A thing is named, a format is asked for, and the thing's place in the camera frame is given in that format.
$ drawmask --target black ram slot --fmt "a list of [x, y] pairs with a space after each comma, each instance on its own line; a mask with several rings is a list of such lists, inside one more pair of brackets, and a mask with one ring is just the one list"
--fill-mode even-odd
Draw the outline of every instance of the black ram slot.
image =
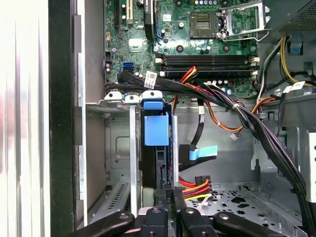
[[115, 19], [115, 28], [119, 28], [119, 24], [120, 24], [120, 0], [114, 0], [115, 2], [115, 5], [114, 5], [114, 8], [115, 8], [115, 11], [114, 11], [114, 19]]
[[[180, 78], [190, 67], [174, 68], [174, 67], [157, 67], [156, 71], [165, 73], [166, 78]], [[216, 67], [201, 67], [197, 66], [198, 76], [200, 78], [212, 77], [249, 77], [258, 70], [258, 67], [243, 67], [243, 68], [216, 68]]]
[[205, 65], [205, 66], [244, 66], [251, 58], [244, 55], [161, 55], [162, 64], [166, 66]]

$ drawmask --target screw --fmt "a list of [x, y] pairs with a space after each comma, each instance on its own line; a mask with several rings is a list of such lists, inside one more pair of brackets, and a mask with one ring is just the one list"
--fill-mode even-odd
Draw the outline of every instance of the screw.
[[154, 208], [153, 209], [153, 213], [161, 213], [161, 211], [159, 209], [157, 209], [157, 208]]
[[194, 213], [194, 210], [191, 208], [187, 208], [186, 212], [188, 212], [189, 214], [192, 214], [192, 213]]
[[128, 218], [128, 215], [122, 213], [119, 218], [120, 218], [120, 219], [127, 219], [127, 218]]
[[226, 215], [226, 214], [220, 214], [219, 217], [224, 219], [224, 220], [228, 220], [229, 219], [229, 216]]

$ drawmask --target pci slot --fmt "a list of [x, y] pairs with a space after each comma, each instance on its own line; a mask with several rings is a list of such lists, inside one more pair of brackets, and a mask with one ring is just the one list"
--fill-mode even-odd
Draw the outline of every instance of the pci slot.
[[115, 20], [115, 28], [119, 28], [120, 24], [120, 0], [114, 0], [115, 5], [114, 5], [114, 20]]
[[126, 22], [127, 24], [134, 24], [133, 0], [126, 0]]

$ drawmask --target white sticker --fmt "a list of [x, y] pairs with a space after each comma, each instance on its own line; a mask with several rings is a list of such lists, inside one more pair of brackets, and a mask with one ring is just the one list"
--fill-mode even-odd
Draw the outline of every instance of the white sticker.
[[162, 15], [163, 21], [171, 21], [171, 14], [164, 14]]
[[291, 88], [292, 88], [291, 85], [287, 86], [287, 87], [284, 89], [284, 91], [282, 92], [282, 94], [283, 94], [283, 93], [289, 93], [290, 90], [291, 90]]
[[292, 86], [291, 90], [300, 90], [303, 88], [304, 84], [305, 81], [299, 81]]
[[199, 115], [204, 115], [205, 114], [204, 105], [198, 107], [198, 114]]
[[232, 133], [232, 134], [230, 135], [230, 137], [231, 137], [234, 141], [238, 139], [238, 137], [237, 137], [234, 133]]
[[157, 73], [153, 73], [151, 71], [146, 72], [144, 87], [149, 89], [154, 89], [157, 79]]

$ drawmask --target black connector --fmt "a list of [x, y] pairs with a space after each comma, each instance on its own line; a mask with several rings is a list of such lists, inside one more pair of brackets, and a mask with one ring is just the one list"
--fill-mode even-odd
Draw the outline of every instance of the black connector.
[[196, 185], [197, 186], [199, 186], [201, 184], [204, 184], [205, 181], [208, 179], [208, 185], [211, 187], [211, 184], [212, 184], [211, 176], [209, 176], [209, 175], [202, 175], [202, 176], [195, 177], [195, 179], [196, 179]]

